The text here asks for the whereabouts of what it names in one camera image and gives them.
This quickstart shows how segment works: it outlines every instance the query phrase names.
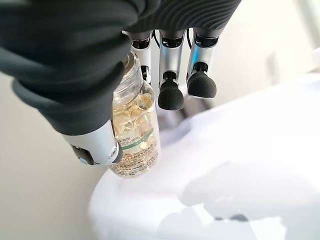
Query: green stripe on label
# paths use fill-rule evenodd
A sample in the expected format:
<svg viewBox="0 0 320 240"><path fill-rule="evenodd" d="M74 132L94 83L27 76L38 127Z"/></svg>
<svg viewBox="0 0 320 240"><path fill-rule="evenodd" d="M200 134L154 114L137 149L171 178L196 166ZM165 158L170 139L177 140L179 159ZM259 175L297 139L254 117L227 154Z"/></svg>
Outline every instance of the green stripe on label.
<svg viewBox="0 0 320 240"><path fill-rule="evenodd" d="M122 150L133 148L133 147L139 145L140 143L144 142L152 134L153 131L154 131L154 129L151 128L151 130L143 138L141 138L139 141L136 141L136 142L134 142L134 143L132 143L130 145L127 145L127 146L122 146L121 147Z"/></svg>

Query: black cable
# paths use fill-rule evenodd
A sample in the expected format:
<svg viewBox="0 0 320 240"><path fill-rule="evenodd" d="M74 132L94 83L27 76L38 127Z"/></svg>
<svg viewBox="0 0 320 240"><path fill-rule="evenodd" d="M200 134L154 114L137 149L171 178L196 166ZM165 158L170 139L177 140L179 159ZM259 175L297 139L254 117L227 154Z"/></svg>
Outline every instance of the black cable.
<svg viewBox="0 0 320 240"><path fill-rule="evenodd" d="M190 29L190 28L188 28L188 29L186 30L186 39L188 40L189 48L191 49L192 44L191 44L190 36L189 36L189 29Z"/></svg>
<svg viewBox="0 0 320 240"><path fill-rule="evenodd" d="M151 37L154 38L155 43L158 45L158 48L160 48L160 44L159 44L157 36L156 36L156 30L152 31Z"/></svg>

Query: black rubber fingertip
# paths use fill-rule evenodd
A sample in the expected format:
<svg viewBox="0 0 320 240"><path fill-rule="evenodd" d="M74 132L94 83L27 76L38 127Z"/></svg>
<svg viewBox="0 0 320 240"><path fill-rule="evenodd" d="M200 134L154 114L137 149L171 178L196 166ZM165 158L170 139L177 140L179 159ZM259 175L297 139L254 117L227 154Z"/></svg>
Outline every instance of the black rubber fingertip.
<svg viewBox="0 0 320 240"><path fill-rule="evenodd" d="M193 74L187 82L188 94L190 96L212 99L217 94L215 82L203 72Z"/></svg>
<svg viewBox="0 0 320 240"><path fill-rule="evenodd" d="M166 81L161 85L158 106L171 111L183 109L184 96L175 82Z"/></svg>

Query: clear glass bottle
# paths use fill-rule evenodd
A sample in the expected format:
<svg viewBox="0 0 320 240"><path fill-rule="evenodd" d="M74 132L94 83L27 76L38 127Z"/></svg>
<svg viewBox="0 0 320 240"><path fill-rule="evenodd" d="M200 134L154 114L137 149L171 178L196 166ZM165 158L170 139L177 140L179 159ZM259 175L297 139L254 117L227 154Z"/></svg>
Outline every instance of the clear glass bottle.
<svg viewBox="0 0 320 240"><path fill-rule="evenodd" d="M123 61L124 76L113 93L112 113L115 138L123 154L110 169L130 178L147 172L159 159L160 139L155 94L143 80L134 53Z"/></svg>

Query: white cloth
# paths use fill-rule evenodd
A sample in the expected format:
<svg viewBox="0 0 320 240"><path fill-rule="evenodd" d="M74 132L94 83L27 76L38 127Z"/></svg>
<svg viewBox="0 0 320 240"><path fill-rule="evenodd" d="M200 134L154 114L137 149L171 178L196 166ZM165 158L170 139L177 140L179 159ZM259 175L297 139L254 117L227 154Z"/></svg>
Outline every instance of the white cloth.
<svg viewBox="0 0 320 240"><path fill-rule="evenodd" d="M149 173L99 181L89 205L99 239L320 239L318 74L200 113L161 140Z"/></svg>

